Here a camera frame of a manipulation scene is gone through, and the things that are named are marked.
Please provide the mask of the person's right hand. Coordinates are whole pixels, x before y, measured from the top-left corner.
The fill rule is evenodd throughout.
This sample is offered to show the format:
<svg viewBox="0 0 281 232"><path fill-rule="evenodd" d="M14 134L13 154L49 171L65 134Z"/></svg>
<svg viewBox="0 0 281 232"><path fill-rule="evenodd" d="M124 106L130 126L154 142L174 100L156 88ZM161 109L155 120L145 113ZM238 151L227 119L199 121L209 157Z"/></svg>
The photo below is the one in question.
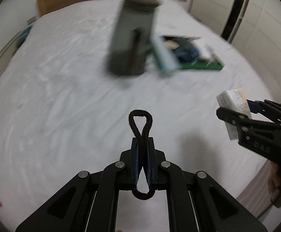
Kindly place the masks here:
<svg viewBox="0 0 281 232"><path fill-rule="evenodd" d="M281 186L281 167L276 163L270 163L270 175L268 178L268 188L271 202L274 203L280 195L280 186Z"/></svg>

